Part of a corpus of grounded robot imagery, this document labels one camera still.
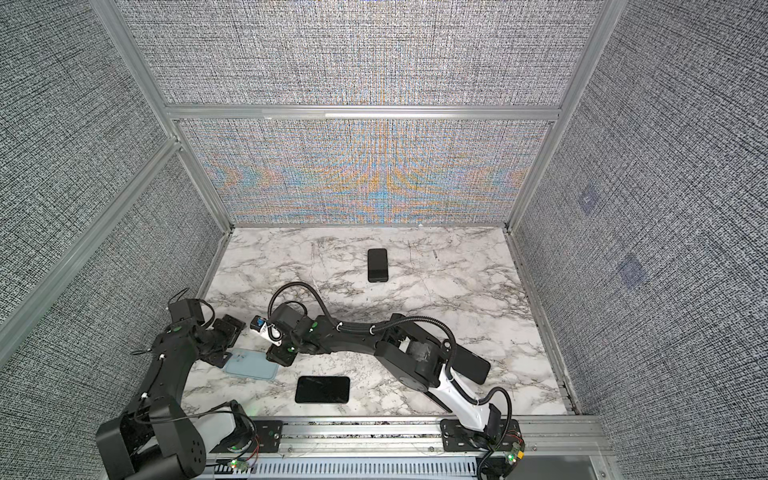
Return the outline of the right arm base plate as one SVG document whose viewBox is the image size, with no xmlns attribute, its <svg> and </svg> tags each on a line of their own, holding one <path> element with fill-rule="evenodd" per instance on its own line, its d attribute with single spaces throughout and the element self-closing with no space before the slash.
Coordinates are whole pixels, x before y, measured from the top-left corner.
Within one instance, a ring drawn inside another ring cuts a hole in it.
<svg viewBox="0 0 768 480">
<path fill-rule="evenodd" d="M 519 422 L 512 419 L 500 445 L 497 439 L 488 439 L 485 434 L 469 430 L 458 420 L 443 419 L 440 421 L 440 433 L 445 452 L 480 452 L 493 447 L 496 451 L 512 452 L 525 449 L 525 440 Z"/>
</svg>

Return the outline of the black smartphone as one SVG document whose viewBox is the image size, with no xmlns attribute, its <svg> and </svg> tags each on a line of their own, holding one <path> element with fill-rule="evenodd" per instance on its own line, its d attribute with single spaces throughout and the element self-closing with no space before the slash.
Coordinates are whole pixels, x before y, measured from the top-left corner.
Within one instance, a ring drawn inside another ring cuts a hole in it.
<svg viewBox="0 0 768 480">
<path fill-rule="evenodd" d="M 294 400 L 297 404 L 346 404 L 350 387 L 346 376 L 301 376 Z"/>
</svg>

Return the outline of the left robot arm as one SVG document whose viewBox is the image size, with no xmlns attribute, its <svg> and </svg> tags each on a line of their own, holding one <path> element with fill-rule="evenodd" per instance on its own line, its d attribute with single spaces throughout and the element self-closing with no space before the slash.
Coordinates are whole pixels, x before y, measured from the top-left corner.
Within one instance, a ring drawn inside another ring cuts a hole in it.
<svg viewBox="0 0 768 480">
<path fill-rule="evenodd" d="M 192 415 L 181 407 L 193 364 L 223 367 L 244 328 L 244 322 L 230 315 L 210 326 L 188 318 L 156 336 L 138 392 L 97 430 L 96 445 L 108 478 L 193 479 L 204 472 L 212 450 L 242 451 L 254 445 L 255 427 L 238 402 Z"/>
</svg>

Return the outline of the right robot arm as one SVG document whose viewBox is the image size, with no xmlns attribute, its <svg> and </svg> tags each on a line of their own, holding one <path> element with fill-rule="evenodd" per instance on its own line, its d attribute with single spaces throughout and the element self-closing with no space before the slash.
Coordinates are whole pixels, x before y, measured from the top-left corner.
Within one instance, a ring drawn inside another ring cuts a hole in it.
<svg viewBox="0 0 768 480">
<path fill-rule="evenodd" d="M 282 305 L 270 319 L 254 319 L 251 328 L 271 343 L 267 359 L 273 363 L 289 367 L 299 354 L 371 355 L 400 383 L 454 414 L 464 429 L 486 437 L 497 435 L 500 410 L 476 397 L 463 381 L 484 384 L 490 362 L 457 344 L 451 334 L 444 340 L 437 338 L 422 327 L 424 323 L 434 322 L 394 314 L 382 324 L 343 323 L 325 316 L 312 319 Z"/>
</svg>

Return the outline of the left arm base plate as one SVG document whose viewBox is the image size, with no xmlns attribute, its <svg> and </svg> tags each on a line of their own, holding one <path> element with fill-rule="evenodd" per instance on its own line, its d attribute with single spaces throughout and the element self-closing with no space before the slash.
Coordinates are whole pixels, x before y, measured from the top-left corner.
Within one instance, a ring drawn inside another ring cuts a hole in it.
<svg viewBox="0 0 768 480">
<path fill-rule="evenodd" d="M 260 453 L 277 453 L 282 441 L 283 427 L 281 420 L 254 420 L 250 434 L 237 438 L 234 445 L 226 445 L 221 441 L 213 448 L 214 454 L 250 454 L 259 447 Z"/>
</svg>

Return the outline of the light blue phone case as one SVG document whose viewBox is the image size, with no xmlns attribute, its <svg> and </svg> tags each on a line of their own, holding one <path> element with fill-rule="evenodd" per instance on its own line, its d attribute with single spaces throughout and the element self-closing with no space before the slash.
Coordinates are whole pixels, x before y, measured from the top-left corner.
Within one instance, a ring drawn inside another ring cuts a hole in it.
<svg viewBox="0 0 768 480">
<path fill-rule="evenodd" d="M 254 380 L 274 380 L 278 365 L 269 361 L 264 352 L 233 349 L 224 371 L 229 375 Z"/>
</svg>

